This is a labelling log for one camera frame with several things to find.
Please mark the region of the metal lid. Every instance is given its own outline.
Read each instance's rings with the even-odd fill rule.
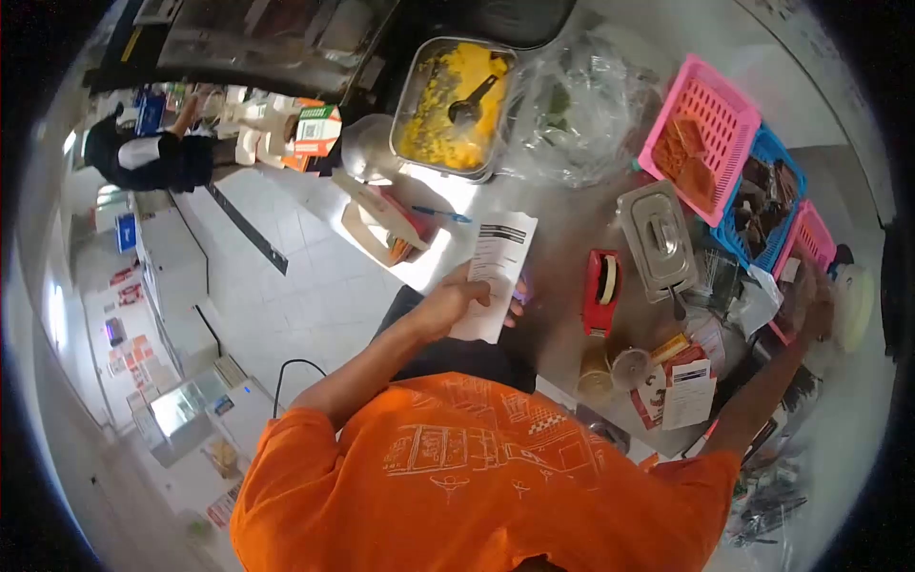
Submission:
[[[663,180],[621,196],[618,213],[642,283],[655,293],[684,289],[695,281],[693,246],[673,185]]]

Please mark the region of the hand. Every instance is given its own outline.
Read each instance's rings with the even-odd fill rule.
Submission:
[[[830,281],[826,274],[813,263],[809,261],[804,261],[804,263],[807,266],[804,270],[811,273],[816,279],[816,292],[807,307],[800,336],[806,340],[828,339],[833,333],[835,311]]]
[[[470,261],[455,268],[404,317],[424,342],[445,337],[467,313],[470,300],[477,300],[482,306],[490,305],[489,283],[469,282],[469,268]]]
[[[524,303],[527,301],[527,284],[524,283],[524,280],[519,280],[518,284],[515,285],[514,294],[520,294],[525,299],[521,301],[517,297],[511,299],[509,304],[509,315],[505,317],[505,321],[502,322],[505,324],[506,328],[515,327],[515,317],[522,316],[524,314]]]

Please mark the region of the pink basket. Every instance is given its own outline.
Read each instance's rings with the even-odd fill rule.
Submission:
[[[791,252],[796,243],[799,249],[810,256],[823,271],[829,267],[829,264],[835,258],[833,237],[826,229],[823,219],[820,218],[820,213],[816,211],[813,203],[809,200],[802,200],[798,206],[798,212],[794,216],[794,223],[791,224],[791,230],[788,233],[788,241],[785,243],[784,248],[781,249],[779,260],[772,269],[772,276],[776,280],[779,279],[785,263],[791,258]],[[769,326],[786,345],[794,340],[794,332],[781,331],[775,320],[769,322]]]
[[[666,177],[654,165],[651,151],[672,115],[686,116],[699,124],[706,150],[703,162],[715,176],[715,197],[711,212],[697,207],[679,189],[677,195],[709,226],[716,227],[721,222],[727,199],[747,162],[753,136],[762,123],[759,112],[715,68],[694,54],[687,55],[661,108],[661,114],[654,122],[645,147],[639,154],[639,165],[657,179]]]

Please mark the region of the blue sign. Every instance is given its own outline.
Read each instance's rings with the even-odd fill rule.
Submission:
[[[125,253],[136,246],[136,218],[132,212],[122,214],[115,221],[117,226],[117,252]]]

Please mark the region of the metal tray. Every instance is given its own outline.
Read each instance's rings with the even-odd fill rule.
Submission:
[[[420,98],[423,96],[423,90],[429,83],[432,76],[434,66],[430,66],[425,70],[419,70],[419,65],[425,63],[430,58],[445,55],[461,42],[476,44],[488,49],[489,51],[501,54],[505,58],[505,62],[508,64],[509,68],[505,73],[505,77],[501,79],[501,81],[505,82],[505,98],[502,100],[499,122],[496,124],[496,128],[493,132],[492,140],[490,141],[490,148],[486,155],[486,160],[484,160],[479,167],[472,169],[455,169],[441,165],[439,163],[426,163],[424,161],[412,159],[408,156],[402,155],[398,151],[397,144],[395,143],[396,141],[401,140],[407,122],[413,119],[416,113],[416,108],[419,106]],[[488,179],[493,170],[492,161],[495,158],[496,149],[498,147],[498,140],[504,134],[506,129],[506,116],[508,114],[509,102],[511,101],[511,89],[514,84],[514,70],[517,60],[518,57],[514,50],[499,44],[494,44],[492,42],[476,38],[442,36],[439,38],[432,38],[425,42],[422,46],[419,47],[413,57],[413,62],[410,64],[410,73],[407,75],[406,81],[404,82],[404,89],[401,91],[400,102],[397,103],[397,111],[394,113],[394,124],[391,128],[391,136],[388,139],[388,144],[391,146],[391,151],[398,157],[402,158],[404,161],[408,161],[416,165],[433,168],[437,171],[442,171],[451,175],[458,175],[463,178],[474,179],[479,182],[483,182]]]

